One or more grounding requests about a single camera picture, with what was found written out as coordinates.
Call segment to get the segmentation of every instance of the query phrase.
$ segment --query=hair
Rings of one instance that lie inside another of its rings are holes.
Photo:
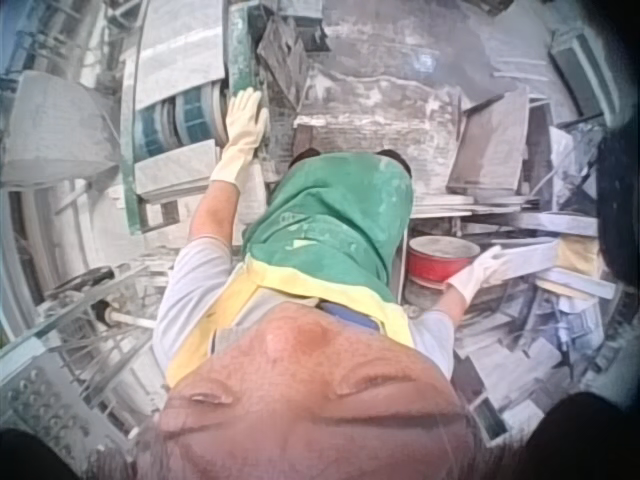
[[[92,455],[85,480],[173,480],[179,473],[172,471],[169,459],[171,438],[154,424],[148,424],[139,434],[131,455],[117,449],[96,451]],[[505,443],[487,447],[474,435],[474,446],[441,480],[511,480],[523,475],[524,444]]]

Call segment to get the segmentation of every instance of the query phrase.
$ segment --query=metal bar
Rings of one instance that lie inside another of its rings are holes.
[[[98,376],[98,374],[102,371],[102,368],[101,368],[102,364],[107,362],[109,360],[109,358],[111,357],[111,355],[113,355],[113,352],[115,352],[115,351],[116,351],[116,346],[114,345],[109,350],[104,351],[103,354],[98,356],[95,360],[93,360],[89,364],[89,366],[87,368],[85,368],[83,370],[83,372],[88,372],[95,365],[94,372],[89,375],[89,378],[86,380],[85,384],[80,389],[80,393],[79,393],[80,397],[84,397],[85,395],[88,394],[88,392],[91,391],[91,389],[92,389],[91,384],[93,383],[93,380]]]
[[[144,332],[136,344],[129,350],[120,360],[118,360],[94,386],[94,388],[85,395],[89,397],[89,408],[95,408],[106,392],[120,379],[122,373],[128,369],[137,356],[151,345],[152,332]]]
[[[98,343],[100,343],[102,340],[108,340],[108,339],[112,339],[114,337],[119,337],[121,335],[125,335],[127,333],[131,333],[132,331],[136,330],[136,327],[125,327],[121,330],[118,330],[117,332],[110,332],[110,333],[105,333],[102,335],[98,335],[92,338],[88,338],[86,340],[77,340],[75,342],[69,342],[69,343],[65,343],[63,345],[59,345],[57,347],[53,347],[50,348],[49,351],[51,352],[64,352],[65,350],[69,350],[71,348],[78,348],[78,347],[85,347],[88,345],[94,346]]]
[[[63,5],[60,5],[60,3],[58,2],[54,2],[52,0],[40,0],[40,1],[45,5],[55,8],[56,10],[60,10],[66,15],[70,16],[71,18],[75,18],[76,20],[80,20],[80,18],[82,18],[78,12],[71,10],[70,8],[67,8]]]

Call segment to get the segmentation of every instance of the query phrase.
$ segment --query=person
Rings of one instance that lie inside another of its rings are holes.
[[[230,101],[229,143],[160,306],[153,348],[171,389],[156,421],[172,452],[163,469],[444,472],[473,444],[449,383],[454,330],[500,249],[409,321],[388,288],[413,204],[408,165],[394,152],[314,152],[292,162],[233,268],[240,186],[268,121],[260,100],[248,89]]]

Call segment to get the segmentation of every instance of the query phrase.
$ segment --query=eyebrow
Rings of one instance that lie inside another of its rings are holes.
[[[421,429],[431,431],[466,420],[464,413],[391,414],[369,417],[316,417],[311,420],[323,426],[363,426],[384,429]]]

